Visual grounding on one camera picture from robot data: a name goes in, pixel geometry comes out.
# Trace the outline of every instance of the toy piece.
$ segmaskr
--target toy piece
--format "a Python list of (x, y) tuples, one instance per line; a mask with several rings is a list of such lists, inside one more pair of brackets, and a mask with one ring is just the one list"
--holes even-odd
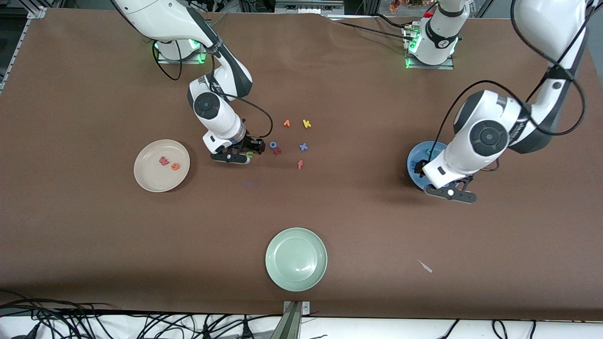
[(161, 158), (159, 158), (159, 163), (161, 164), (161, 166), (165, 166), (165, 165), (169, 164), (169, 160), (166, 159), (166, 157), (162, 156)]

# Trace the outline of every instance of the white floor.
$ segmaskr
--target white floor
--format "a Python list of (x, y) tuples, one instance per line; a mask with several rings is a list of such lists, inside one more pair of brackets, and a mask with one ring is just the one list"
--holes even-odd
[[(180, 316), (173, 316), (174, 321)], [(241, 319), (240, 315), (233, 315), (224, 319), (221, 325), (233, 320)], [(114, 339), (134, 339), (144, 327), (144, 318), (133, 318), (126, 315), (104, 315), (100, 317), (104, 326)], [(204, 315), (195, 315), (195, 328), (203, 327)], [(92, 327), (96, 338), (109, 339), (95, 321)], [(270, 332), (278, 324), (278, 317), (253, 320), (249, 323), (250, 329), (255, 334)], [(37, 322), (29, 317), (12, 316), (0, 318), (0, 339), (10, 339), (17, 335), (27, 334)], [(324, 336), (325, 339), (366, 339), (366, 338), (396, 338), (396, 339), (439, 339), (450, 328), (453, 320), (418, 320), (418, 319), (372, 319), (372, 318), (304, 318), (302, 321), (300, 339), (316, 339)], [(532, 322), (504, 321), (509, 339), (528, 339)], [(192, 328), (190, 318), (182, 324)], [(64, 325), (56, 325), (57, 329), (67, 334)], [(156, 326), (144, 337), (154, 338), (166, 325)], [(233, 338), (241, 334), (242, 326), (225, 333), (220, 339)], [(191, 331), (169, 331), (160, 338), (191, 338)], [(218, 333), (212, 334), (216, 339)], [(40, 327), (37, 339), (51, 339), (49, 329)], [(571, 322), (538, 322), (533, 339), (601, 339), (603, 338), (603, 324), (600, 323), (571, 323)], [(489, 320), (461, 320), (452, 331), (449, 339), (497, 339)]]

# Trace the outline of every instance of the plate rim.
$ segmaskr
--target plate rim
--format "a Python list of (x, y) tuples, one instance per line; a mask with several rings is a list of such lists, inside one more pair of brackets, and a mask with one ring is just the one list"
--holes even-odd
[[(175, 144), (175, 146), (177, 148), (181, 148), (182, 150), (184, 150), (185, 155), (186, 155), (186, 161), (188, 162), (188, 166), (186, 167), (186, 172), (184, 173), (184, 176), (182, 177), (181, 181), (179, 181), (177, 184), (175, 184), (173, 187), (168, 188), (168, 189), (158, 189), (158, 190), (153, 190), (153, 189), (149, 189), (144, 187), (141, 183), (140, 180), (138, 178), (138, 176), (136, 175), (136, 165), (140, 164), (140, 162), (142, 161), (142, 159), (144, 158), (144, 153), (147, 153), (148, 149), (153, 148), (156, 144), (159, 144), (161, 142), (168, 142), (168, 143), (173, 143)], [(134, 160), (134, 167), (132, 172), (134, 173), (134, 179), (136, 180), (136, 183), (138, 184), (138, 186), (142, 187), (144, 190), (148, 191), (148, 192), (152, 192), (152, 193), (163, 193), (163, 192), (167, 192), (170, 191), (176, 187), (178, 187), (185, 179), (186, 176), (188, 175), (189, 170), (191, 169), (191, 155), (189, 154), (188, 150), (186, 149), (186, 147), (177, 142), (176, 140), (172, 140), (172, 139), (161, 139), (161, 140), (155, 140), (152, 143), (144, 146), (140, 152), (138, 152), (138, 155), (136, 156), (136, 159)]]
[[(321, 248), (324, 250), (324, 268), (321, 270), (322, 272), (320, 272), (320, 274), (317, 276), (316, 282), (314, 282), (311, 286), (309, 286), (307, 288), (304, 288), (304, 289), (299, 289), (299, 288), (294, 289), (294, 288), (287, 288), (287, 287), (282, 286), (281, 284), (277, 283), (274, 280), (274, 276), (273, 276), (273, 274), (271, 274), (272, 270), (269, 268), (269, 266), (270, 266), (269, 265), (269, 262), (270, 262), (269, 259), (270, 259), (270, 257), (273, 256), (273, 253), (274, 253), (274, 251), (273, 252), (269, 252), (270, 247), (273, 245), (275, 239), (277, 237), (279, 237), (279, 235), (281, 235), (282, 233), (285, 233), (285, 232), (291, 232), (292, 230), (301, 230), (303, 233), (305, 233), (305, 234), (307, 234), (309, 236), (313, 236), (314, 238), (316, 238), (319, 241), (319, 243), (321, 244)], [(322, 278), (324, 277), (324, 274), (327, 271), (328, 264), (329, 264), (329, 254), (327, 252), (327, 247), (324, 245), (323, 240), (316, 233), (314, 233), (313, 231), (311, 231), (309, 229), (305, 229), (303, 227), (290, 227), (288, 229), (284, 229), (284, 230), (280, 231), (279, 233), (277, 233), (270, 240), (270, 242), (268, 243), (268, 247), (266, 247), (265, 266), (266, 266), (266, 271), (268, 272), (268, 276), (274, 282), (275, 285), (277, 285), (278, 287), (282, 288), (283, 290), (286, 290), (286, 291), (289, 291), (289, 292), (303, 292), (303, 291), (307, 291), (307, 290), (311, 289), (312, 287), (316, 286), (320, 282), (320, 280), (322, 280)]]

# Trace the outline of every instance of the blue plate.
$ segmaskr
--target blue plate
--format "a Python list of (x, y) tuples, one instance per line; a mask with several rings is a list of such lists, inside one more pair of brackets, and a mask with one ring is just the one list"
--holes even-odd
[[(411, 179), (415, 185), (417, 185), (417, 187), (419, 187), (421, 190), (423, 190), (425, 186), (429, 185), (431, 182), (426, 176), (419, 177), (419, 175), (414, 172), (414, 168), (419, 161), (429, 159), (429, 152), (433, 146), (433, 141), (424, 141), (416, 145), (408, 154), (408, 158), (406, 160), (406, 169), (408, 170), (408, 174), (411, 176)], [(437, 157), (445, 148), (446, 144), (437, 142), (435, 144), (434, 156), (432, 156), (431, 159), (435, 159), (435, 157)]]

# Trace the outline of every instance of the brown table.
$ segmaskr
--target brown table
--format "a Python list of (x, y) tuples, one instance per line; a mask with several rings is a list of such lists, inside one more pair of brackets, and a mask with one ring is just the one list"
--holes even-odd
[[(274, 117), (267, 141), (281, 155), (212, 162), (186, 101), (210, 64), (170, 81), (117, 12), (50, 9), (31, 24), (0, 96), (0, 287), (124, 309), (258, 314), (311, 300), (320, 315), (603, 317), (603, 92), (589, 55), (585, 123), (534, 154), (506, 152), (465, 205), (421, 193), (406, 156), (474, 81), (521, 97), (535, 86), (546, 63), (509, 21), (469, 20), (454, 71), (405, 69), (399, 40), (317, 15), (229, 14), (216, 30), (253, 74), (247, 98)], [(253, 133), (268, 128), (232, 106)], [(572, 93), (561, 128), (578, 112)], [(187, 146), (192, 170), (149, 193), (134, 158), (164, 138)], [(313, 230), (329, 254), (303, 293), (278, 288), (264, 266), (288, 227)]]

